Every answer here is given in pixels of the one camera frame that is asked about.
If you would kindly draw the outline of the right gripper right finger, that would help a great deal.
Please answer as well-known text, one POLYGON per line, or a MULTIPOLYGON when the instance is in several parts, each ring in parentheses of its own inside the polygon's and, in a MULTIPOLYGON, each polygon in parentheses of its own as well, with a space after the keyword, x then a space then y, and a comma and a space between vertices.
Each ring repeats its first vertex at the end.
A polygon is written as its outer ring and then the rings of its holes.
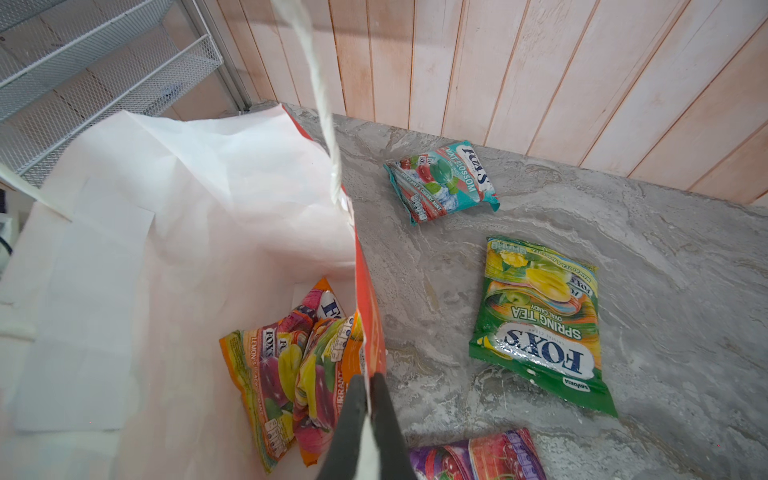
POLYGON ((384 375, 376 372, 371 378, 370 388, 373 435, 380 460, 379 478, 416 480, 384 375))

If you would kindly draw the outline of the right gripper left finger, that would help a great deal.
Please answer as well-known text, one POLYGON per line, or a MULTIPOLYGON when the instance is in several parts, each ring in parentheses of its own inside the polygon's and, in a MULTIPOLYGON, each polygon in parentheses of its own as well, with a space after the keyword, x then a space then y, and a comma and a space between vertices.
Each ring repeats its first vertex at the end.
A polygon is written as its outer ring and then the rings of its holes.
POLYGON ((349 383, 331 446, 317 480, 352 480, 355 477, 362 429, 367 416, 365 377, 356 375, 349 383))

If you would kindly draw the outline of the orange candy bag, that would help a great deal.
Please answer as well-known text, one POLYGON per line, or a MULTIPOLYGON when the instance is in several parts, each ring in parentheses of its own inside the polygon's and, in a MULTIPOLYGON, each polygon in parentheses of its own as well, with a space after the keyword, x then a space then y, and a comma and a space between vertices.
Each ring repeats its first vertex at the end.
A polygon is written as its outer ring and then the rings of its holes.
POLYGON ((363 327, 358 315, 315 325, 295 387, 293 433, 305 466, 329 449, 351 379, 364 366, 363 327))
POLYGON ((321 319, 342 315, 332 287, 322 279, 284 318, 253 330, 235 330, 219 339, 267 474, 295 440, 296 377, 313 328, 321 319))

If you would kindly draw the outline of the red paper bag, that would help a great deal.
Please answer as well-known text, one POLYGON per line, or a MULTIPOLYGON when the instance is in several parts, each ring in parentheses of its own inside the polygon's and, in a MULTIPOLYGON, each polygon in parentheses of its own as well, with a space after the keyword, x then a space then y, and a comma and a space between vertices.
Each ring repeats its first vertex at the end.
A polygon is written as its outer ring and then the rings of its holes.
POLYGON ((302 1, 322 142, 282 106, 181 122, 129 112, 81 133, 35 194, 1 281, 5 479, 260 479, 218 341, 271 323, 319 277, 386 355, 358 192, 302 1))

